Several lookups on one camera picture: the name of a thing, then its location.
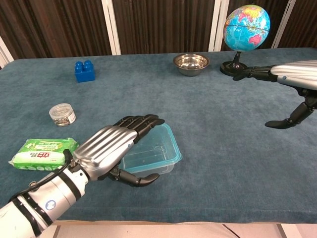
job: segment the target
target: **plastic container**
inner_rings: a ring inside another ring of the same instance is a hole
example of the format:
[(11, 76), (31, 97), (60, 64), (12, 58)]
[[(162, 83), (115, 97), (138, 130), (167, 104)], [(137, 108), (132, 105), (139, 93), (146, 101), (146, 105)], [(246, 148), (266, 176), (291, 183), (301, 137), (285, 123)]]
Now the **plastic container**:
[(61, 103), (52, 107), (50, 109), (50, 116), (58, 126), (69, 125), (76, 120), (75, 112), (68, 103)]
[(166, 124), (155, 126), (122, 158), (119, 167), (138, 177), (173, 170), (182, 159), (171, 128)]

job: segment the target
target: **jar lid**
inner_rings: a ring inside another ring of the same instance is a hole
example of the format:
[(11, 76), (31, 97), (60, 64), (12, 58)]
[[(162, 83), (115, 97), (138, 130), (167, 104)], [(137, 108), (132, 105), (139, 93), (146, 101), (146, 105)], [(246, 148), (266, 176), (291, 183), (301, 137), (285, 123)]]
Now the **jar lid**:
[(68, 117), (73, 112), (73, 108), (68, 103), (57, 104), (50, 109), (50, 116), (52, 119), (61, 119)]

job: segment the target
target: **metal bowl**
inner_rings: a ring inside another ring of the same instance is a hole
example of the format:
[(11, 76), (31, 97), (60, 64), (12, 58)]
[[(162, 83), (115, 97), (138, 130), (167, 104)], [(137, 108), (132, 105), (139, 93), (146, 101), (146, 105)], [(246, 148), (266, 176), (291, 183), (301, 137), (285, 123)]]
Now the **metal bowl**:
[(198, 54), (181, 54), (176, 56), (173, 62), (179, 72), (186, 76), (200, 74), (210, 63), (209, 58)]

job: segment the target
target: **blue table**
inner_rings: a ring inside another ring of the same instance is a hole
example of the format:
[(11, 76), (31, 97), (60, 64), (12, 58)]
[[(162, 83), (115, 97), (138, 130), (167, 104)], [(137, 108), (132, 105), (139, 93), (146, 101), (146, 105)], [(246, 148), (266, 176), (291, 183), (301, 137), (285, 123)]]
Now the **blue table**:
[[(211, 65), (181, 75), (176, 54), (20, 59), (0, 71), (0, 205), (47, 172), (8, 163), (28, 138), (72, 137), (84, 142), (128, 115), (157, 114), (175, 135), (183, 160), (148, 187), (105, 179), (90, 182), (62, 220), (317, 223), (317, 115), (287, 130), (264, 123), (284, 119), (303, 101), (278, 83), (234, 82), (219, 71), (234, 52), (203, 53)], [(77, 83), (74, 65), (90, 59), (96, 80)], [(317, 59), (317, 50), (242, 53), (246, 65)], [(77, 120), (57, 127), (49, 109), (70, 103)]]

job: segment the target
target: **blue lego brick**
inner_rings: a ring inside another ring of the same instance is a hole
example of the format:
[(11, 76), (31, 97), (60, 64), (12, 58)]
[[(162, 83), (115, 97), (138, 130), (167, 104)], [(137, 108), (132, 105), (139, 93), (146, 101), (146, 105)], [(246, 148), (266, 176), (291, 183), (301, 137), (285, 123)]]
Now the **blue lego brick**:
[(95, 69), (93, 63), (90, 60), (86, 60), (84, 63), (78, 61), (75, 64), (75, 76), (78, 83), (94, 81)]

